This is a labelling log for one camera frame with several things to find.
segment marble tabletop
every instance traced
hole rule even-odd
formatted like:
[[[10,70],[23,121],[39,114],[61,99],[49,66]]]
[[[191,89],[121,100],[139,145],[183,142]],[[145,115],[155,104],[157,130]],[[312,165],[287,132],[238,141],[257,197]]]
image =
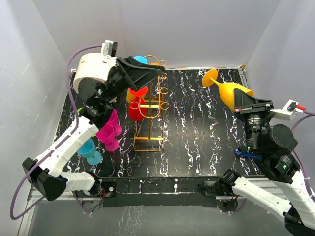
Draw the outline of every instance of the marble tabletop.
[[[242,175],[260,175],[251,159],[236,157],[234,149],[244,143],[243,124],[224,105],[216,85],[204,88],[201,79],[207,70],[168,70],[163,86],[168,87],[165,100],[170,104],[164,113],[165,151],[136,152],[133,148],[135,121],[127,115],[126,92],[117,98],[120,126],[118,150],[108,152],[97,137],[92,137],[102,161],[91,166],[75,154],[64,167],[67,172],[93,171],[100,177],[186,177],[221,176],[232,168]],[[241,83],[237,69],[219,69],[219,82]],[[157,82],[153,93],[157,94]],[[76,99],[76,105],[82,103]],[[59,137],[74,120],[67,96],[56,132]],[[147,132],[148,120],[140,133]],[[153,135],[161,133],[161,118],[152,122]]]

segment robotic arm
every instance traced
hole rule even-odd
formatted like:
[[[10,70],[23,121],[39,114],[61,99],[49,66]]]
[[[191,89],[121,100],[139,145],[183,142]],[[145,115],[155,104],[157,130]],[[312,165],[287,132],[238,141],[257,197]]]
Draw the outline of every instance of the robotic arm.
[[[76,120],[46,151],[34,160],[27,158],[22,166],[25,173],[40,163],[28,181],[49,200],[55,200],[64,191],[85,190],[92,195],[99,191],[94,173],[63,172],[63,167],[74,153],[109,120],[116,97],[126,88],[137,91],[161,75],[163,66],[147,65],[133,57],[117,58],[117,43],[106,41],[101,53],[81,57],[73,81],[73,88],[84,102],[79,126]]]
[[[235,154],[253,157],[261,172],[284,192],[288,200],[268,193],[233,170],[228,170],[208,188],[251,200],[281,220],[295,236],[315,235],[314,192],[307,190],[300,165],[291,154],[297,145],[292,131],[283,124],[270,126],[269,121],[271,118],[292,120],[303,110],[292,100],[281,110],[273,109],[271,100],[256,99],[234,89],[234,112],[245,123],[246,133],[246,145],[235,150]]]

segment gold metal rack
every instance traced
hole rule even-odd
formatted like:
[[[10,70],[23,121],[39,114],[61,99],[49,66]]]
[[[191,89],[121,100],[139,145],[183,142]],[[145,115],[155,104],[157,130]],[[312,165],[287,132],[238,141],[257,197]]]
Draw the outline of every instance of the gold metal rack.
[[[162,65],[165,66],[166,61],[164,60],[158,60],[157,57],[152,55],[147,55],[145,58],[155,58],[156,62],[149,62],[148,64],[151,65]],[[169,103],[164,100],[164,96],[168,94],[168,88],[167,87],[161,87],[161,82],[163,80],[167,79],[167,73],[163,73],[161,76],[158,77],[158,97],[152,97],[152,83],[149,83],[149,89],[148,89],[148,96],[144,98],[144,101],[146,104],[141,104],[140,102],[132,102],[136,103],[137,105],[135,108],[131,106],[132,109],[139,109],[139,112],[141,115],[143,115],[145,118],[148,119],[148,136],[142,137],[138,134],[138,127],[140,128],[139,123],[136,121],[136,131],[134,133],[134,139],[133,139],[133,147],[135,151],[149,151],[149,152],[164,152],[165,150],[165,137],[164,137],[164,111],[169,108]],[[148,109],[148,116],[143,114],[141,112],[141,108],[147,108]],[[152,109],[157,109],[157,114],[152,115]],[[158,118],[159,116],[162,117],[162,136],[158,137],[152,137],[151,135],[151,122],[152,119]],[[159,149],[141,149],[136,147],[136,141],[138,140],[147,140],[147,141],[158,141],[160,144],[160,141],[162,141],[162,148],[159,145]]]

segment magenta cup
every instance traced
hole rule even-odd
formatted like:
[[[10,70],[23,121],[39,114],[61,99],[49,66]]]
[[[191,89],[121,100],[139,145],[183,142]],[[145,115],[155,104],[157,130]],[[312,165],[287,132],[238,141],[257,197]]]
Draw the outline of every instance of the magenta cup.
[[[101,130],[99,130],[96,134],[98,139],[105,143],[105,149],[107,151],[116,151],[119,147],[119,142],[115,139],[115,131],[114,127],[106,123]]]
[[[122,133],[122,127],[118,125],[118,114],[117,111],[114,109],[112,115],[110,116],[108,122],[114,127],[115,136],[118,136]]]

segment gray floor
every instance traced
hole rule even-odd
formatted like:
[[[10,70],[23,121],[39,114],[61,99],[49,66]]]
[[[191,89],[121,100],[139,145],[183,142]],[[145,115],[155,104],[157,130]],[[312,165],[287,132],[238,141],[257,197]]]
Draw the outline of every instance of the gray floor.
[[[201,206],[102,208],[92,217],[73,200],[44,201],[28,236],[290,236],[273,215],[253,203],[232,216]]]

